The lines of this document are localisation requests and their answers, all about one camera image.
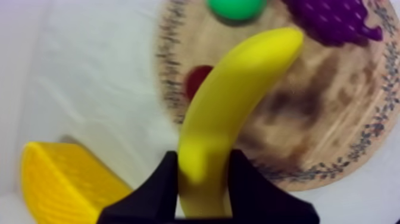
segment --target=plastic toy food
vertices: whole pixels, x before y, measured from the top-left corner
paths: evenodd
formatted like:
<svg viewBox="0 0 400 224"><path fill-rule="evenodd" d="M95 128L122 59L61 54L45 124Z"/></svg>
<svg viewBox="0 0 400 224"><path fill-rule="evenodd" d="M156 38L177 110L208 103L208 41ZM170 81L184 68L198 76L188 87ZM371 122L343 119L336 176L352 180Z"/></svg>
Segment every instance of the plastic toy food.
<svg viewBox="0 0 400 224"><path fill-rule="evenodd" d="M179 195L187 217L223 217L226 166L255 106L297 58L303 34L292 28L260 33L231 50L200 86L183 123Z"/></svg>
<svg viewBox="0 0 400 224"><path fill-rule="evenodd" d="M229 20L250 20L264 9L265 0L208 0L211 10Z"/></svg>
<svg viewBox="0 0 400 224"><path fill-rule="evenodd" d="M294 19L325 45L383 39L381 27L365 25L368 11L362 0L283 0Z"/></svg>

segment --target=yellow plastic object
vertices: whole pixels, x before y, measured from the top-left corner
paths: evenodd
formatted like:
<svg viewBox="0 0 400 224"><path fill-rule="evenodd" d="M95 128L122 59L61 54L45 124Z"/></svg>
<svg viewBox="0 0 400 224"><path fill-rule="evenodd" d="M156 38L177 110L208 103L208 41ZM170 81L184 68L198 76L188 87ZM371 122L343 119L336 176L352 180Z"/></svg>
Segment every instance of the yellow plastic object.
<svg viewBox="0 0 400 224"><path fill-rule="evenodd" d="M132 192L74 144L28 143L21 178L24 199L39 224L94 224L104 207Z"/></svg>
<svg viewBox="0 0 400 224"><path fill-rule="evenodd" d="M181 129L179 194L187 217L228 216L228 157L246 117L298 57L303 34L260 33L230 51L196 93Z"/></svg>

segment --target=banana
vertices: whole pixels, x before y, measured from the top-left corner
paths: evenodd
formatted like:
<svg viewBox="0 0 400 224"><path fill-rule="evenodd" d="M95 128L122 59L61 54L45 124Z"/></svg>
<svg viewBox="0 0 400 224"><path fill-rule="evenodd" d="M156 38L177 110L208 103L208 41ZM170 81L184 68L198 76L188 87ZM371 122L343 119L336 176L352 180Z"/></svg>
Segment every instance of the banana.
<svg viewBox="0 0 400 224"><path fill-rule="evenodd" d="M196 93L179 141L179 196L186 217L227 217L229 154L247 116L298 57L303 34L281 28L231 50Z"/></svg>

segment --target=purple grapes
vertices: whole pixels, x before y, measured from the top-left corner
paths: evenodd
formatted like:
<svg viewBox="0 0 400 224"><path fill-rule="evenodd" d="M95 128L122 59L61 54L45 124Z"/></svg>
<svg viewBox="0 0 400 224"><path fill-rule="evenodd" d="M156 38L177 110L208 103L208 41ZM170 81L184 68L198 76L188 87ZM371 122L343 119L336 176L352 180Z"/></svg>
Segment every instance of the purple grapes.
<svg viewBox="0 0 400 224"><path fill-rule="evenodd" d="M362 0L283 0L295 21L325 45L381 41L382 28L365 25L368 11Z"/></svg>

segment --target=white backdrop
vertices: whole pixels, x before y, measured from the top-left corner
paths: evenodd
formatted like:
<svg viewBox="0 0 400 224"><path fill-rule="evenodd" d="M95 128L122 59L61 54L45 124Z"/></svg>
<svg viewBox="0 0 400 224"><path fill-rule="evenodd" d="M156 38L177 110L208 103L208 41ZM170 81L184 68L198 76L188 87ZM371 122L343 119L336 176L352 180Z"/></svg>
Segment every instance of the white backdrop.
<svg viewBox="0 0 400 224"><path fill-rule="evenodd" d="M31 140L59 141L67 136L86 145L137 187L165 151L176 149L177 132L155 91L154 36L161 1L53 0L33 54L17 145L4 145L10 153L0 155L1 170L15 171L17 160L2 160L17 157L11 149ZM26 42L23 49L33 43ZM9 81L19 84L19 93L21 77ZM16 105L9 111L16 117L14 124L20 111ZM294 194L314 203L322 224L395 223L400 219L398 136L399 125L382 149L347 178ZM10 189L17 176L1 170L1 183L8 184L0 185L0 194Z"/></svg>

